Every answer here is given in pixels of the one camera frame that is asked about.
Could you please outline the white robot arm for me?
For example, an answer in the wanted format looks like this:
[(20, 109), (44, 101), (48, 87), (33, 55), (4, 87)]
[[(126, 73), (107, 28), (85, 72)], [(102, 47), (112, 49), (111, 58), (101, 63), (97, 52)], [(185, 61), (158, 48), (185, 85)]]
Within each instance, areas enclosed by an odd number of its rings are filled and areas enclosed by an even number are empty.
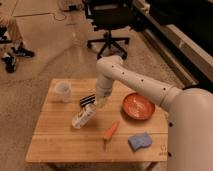
[(213, 171), (213, 93), (137, 74), (118, 55), (98, 59), (96, 67), (98, 101), (111, 95), (118, 80), (169, 114), (167, 171)]

